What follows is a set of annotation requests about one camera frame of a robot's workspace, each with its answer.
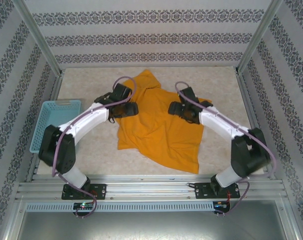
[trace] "beige table surface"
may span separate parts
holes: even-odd
[[[121,76],[134,77],[145,67],[68,68],[58,99],[81,99],[87,109],[97,97],[110,92]],[[185,81],[200,98],[211,99],[227,117],[249,127],[249,120],[233,67],[149,67],[162,88],[175,92],[175,82]],[[117,150],[119,125],[108,121],[98,125],[79,142],[76,165],[84,174],[102,175],[184,175],[162,166],[136,149]],[[214,175],[230,164],[231,143],[209,128],[204,129],[199,147],[199,174]],[[37,174],[51,169],[40,161]]]

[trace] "wire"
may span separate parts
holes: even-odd
[[[256,143],[258,143],[262,148],[264,148],[267,153],[269,154],[270,158],[272,159],[272,170],[268,173],[264,173],[264,174],[259,174],[259,175],[250,175],[253,178],[261,178],[261,177],[271,177],[273,175],[273,173],[276,171],[277,169],[277,160],[274,156],[274,154],[272,153],[272,151],[265,145],[263,144],[259,139],[257,139],[256,137],[254,137],[253,135],[251,135],[250,133],[246,132],[245,130],[241,129],[239,127],[239,125],[234,124],[232,121],[230,121],[227,117],[223,116],[220,114],[219,111],[214,111],[211,110],[210,108],[206,108],[203,105],[189,99],[188,97],[186,97],[177,87],[178,84],[185,84],[188,86],[187,83],[183,82],[183,81],[178,81],[175,83],[175,89],[178,92],[179,96],[182,97],[183,99],[185,99],[187,102],[190,102],[191,104],[194,104],[195,106],[211,113],[214,114],[216,116],[218,116],[220,119],[222,119],[223,121],[225,121],[227,124],[229,124],[231,127],[237,129],[238,131],[240,131],[241,133],[243,133],[244,135],[246,135],[247,137],[249,137],[250,139],[254,140]]]
[[[227,206],[231,204],[231,193],[227,190]]]
[[[248,193],[249,189],[250,189],[250,182],[249,181],[238,181],[237,182],[238,184],[247,184],[247,188],[246,190],[243,192],[243,194],[241,195],[240,199],[236,202],[236,204],[226,213],[224,213],[223,211],[220,211],[218,209],[215,209],[216,212],[220,213],[220,214],[223,214],[223,216],[225,217],[226,215],[229,215],[231,214],[232,211],[235,210],[235,208],[237,208],[239,206],[239,204],[241,203],[241,201],[243,200],[243,198],[246,196],[246,194]]]
[[[76,187],[75,185],[73,185],[73,184],[70,183],[69,181],[67,181],[66,178],[64,178],[59,172],[56,171],[58,152],[59,152],[59,149],[60,149],[60,146],[61,146],[63,137],[65,136],[65,134],[67,133],[67,131],[68,131],[73,125],[75,125],[78,121],[80,121],[83,117],[85,117],[85,116],[87,116],[87,115],[89,115],[89,114],[92,114],[93,112],[95,112],[95,111],[97,111],[97,110],[99,110],[99,109],[102,109],[102,108],[108,108],[108,107],[112,107],[112,106],[115,106],[115,105],[118,105],[118,104],[126,103],[127,101],[129,101],[129,100],[134,96],[134,94],[135,94],[135,92],[136,92],[136,89],[137,89],[137,85],[136,85],[135,80],[134,80],[132,77],[130,77],[130,76],[121,76],[120,78],[118,78],[118,79],[114,82],[114,84],[113,84],[113,86],[112,86],[112,89],[114,90],[116,84],[117,84],[120,80],[122,80],[122,79],[130,79],[130,80],[132,80],[133,86],[134,86],[134,87],[133,87],[133,90],[132,90],[131,94],[130,94],[126,99],[124,99],[124,100],[117,101],[117,102],[113,102],[113,103],[109,103],[109,104],[105,104],[105,105],[101,105],[101,106],[98,106],[98,107],[95,107],[95,108],[93,108],[93,109],[89,109],[88,111],[83,112],[83,113],[82,113],[81,115],[79,115],[74,121],[72,121],[72,123],[71,123],[70,125],[68,125],[68,126],[66,127],[66,129],[61,133],[61,135],[60,135],[60,137],[59,137],[59,139],[58,139],[57,145],[56,145],[55,154],[54,154],[53,163],[52,163],[51,176],[52,176],[52,177],[55,177],[55,175],[58,174],[58,176],[59,176],[65,183],[67,183],[69,186],[71,186],[72,188],[74,188],[75,190],[77,190],[77,191],[79,191],[79,192],[81,192],[81,193],[84,193],[84,194],[86,194],[86,195],[92,197],[92,199],[93,199],[94,206],[93,206],[92,210],[91,210],[88,214],[86,214],[85,216],[82,216],[82,217],[81,217],[82,219],[87,218],[88,216],[90,216],[91,214],[93,214],[93,212],[96,210],[96,207],[97,207],[97,199],[96,199],[96,197],[95,197],[93,194],[91,194],[91,193],[89,193],[89,192],[87,192],[87,191],[84,191],[84,190],[82,190],[82,189]],[[79,210],[79,209],[77,209],[77,210],[76,210],[76,213],[75,213],[75,215],[76,215],[77,218],[80,217],[80,216],[78,215],[78,210]]]
[[[90,197],[92,198],[92,200],[93,200],[94,206],[92,207],[92,210],[91,210],[89,213],[87,213],[85,216],[79,216],[79,215],[78,215],[78,211],[79,211],[80,208],[77,208],[77,209],[76,209],[76,212],[75,212],[76,218],[84,219],[84,218],[87,218],[87,217],[89,217],[90,215],[92,215],[92,214],[94,213],[94,211],[96,210],[96,208],[97,208],[97,199],[96,199],[96,197],[95,197],[93,194],[91,194],[90,192],[84,191],[84,190],[82,190],[82,189],[76,187],[76,186],[73,185],[72,183],[68,182],[68,180],[67,180],[66,178],[64,178],[60,173],[58,174],[58,177],[60,177],[65,183],[67,183],[67,184],[68,184],[69,186],[71,186],[73,189],[75,189],[75,190],[77,190],[77,191],[79,191],[79,192],[81,192],[81,193],[83,193],[83,194],[86,194],[86,195],[90,196]]]
[[[274,154],[272,153],[272,151],[265,145],[263,144],[259,139],[257,139],[256,137],[254,137],[253,135],[251,135],[250,133],[246,132],[245,130],[241,129],[239,127],[239,125],[236,125],[234,124],[232,121],[230,121],[227,117],[223,116],[220,114],[219,111],[214,111],[214,110],[211,110],[210,108],[206,108],[204,107],[203,105],[189,99],[188,97],[186,97],[177,87],[178,84],[185,84],[186,86],[189,87],[189,85],[184,82],[184,81],[178,81],[175,83],[175,89],[176,91],[178,92],[179,96],[182,97],[183,99],[185,99],[187,102],[191,103],[191,104],[194,104],[195,106],[211,113],[211,114],[214,114],[216,116],[218,116],[220,119],[222,119],[223,121],[225,121],[227,124],[229,124],[231,127],[237,129],[238,131],[240,131],[241,133],[243,133],[244,135],[246,135],[247,137],[249,137],[250,139],[254,140],[256,143],[258,143],[262,148],[264,148],[267,153],[269,154],[270,158],[272,159],[272,170],[271,172],[268,172],[268,173],[265,173],[265,174],[260,174],[260,175],[250,175],[251,177],[253,178],[262,178],[262,177],[271,177],[273,175],[273,173],[276,171],[277,169],[277,160],[274,156]],[[237,208],[237,206],[241,203],[241,201],[243,200],[243,198],[245,197],[245,195],[247,194],[248,190],[250,189],[250,183],[249,181],[246,181],[246,180],[240,180],[238,181],[237,183],[247,183],[247,188],[245,190],[245,192],[243,193],[243,195],[240,197],[240,199],[237,201],[237,203],[234,205],[234,207],[232,209],[230,209],[228,211],[228,214],[230,214],[230,212],[232,212],[235,208]]]

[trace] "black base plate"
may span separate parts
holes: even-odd
[[[189,187],[195,189],[196,199],[227,199],[228,192],[231,199],[239,199],[241,197],[236,183],[224,188],[218,195],[215,195],[209,182],[190,183]]]
[[[90,184],[89,193],[93,194],[97,200],[105,200],[106,197],[106,184]],[[82,192],[79,192],[65,184],[62,189],[61,194],[62,200],[93,200],[91,196],[84,195]]]

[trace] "patterned wallpaper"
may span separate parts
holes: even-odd
[[[303,1],[283,2],[243,77],[303,235]]]
[[[236,66],[271,0],[26,0],[61,68]]]
[[[15,183],[24,182],[40,106],[56,80],[10,0],[0,0],[0,230]]]

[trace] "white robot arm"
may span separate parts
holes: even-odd
[[[98,124],[106,120],[111,122],[114,118],[137,115],[137,104],[124,102],[130,94],[132,94],[130,88],[118,83],[113,92],[98,97],[86,111],[73,120],[58,127],[49,125],[42,138],[39,158],[48,166],[53,167],[54,171],[61,174],[69,184],[88,192],[90,179],[75,166],[75,146]],[[56,148],[58,148],[58,154],[55,162]]]
[[[202,124],[228,142],[231,141],[230,166],[211,178],[210,186],[215,195],[270,163],[270,156],[265,149],[248,137],[254,137],[266,145],[264,134],[260,129],[241,126],[221,114],[210,102],[199,102],[191,87],[181,90],[181,93],[203,108],[179,96],[180,102],[175,101],[170,104],[169,114],[178,115],[191,124]]]

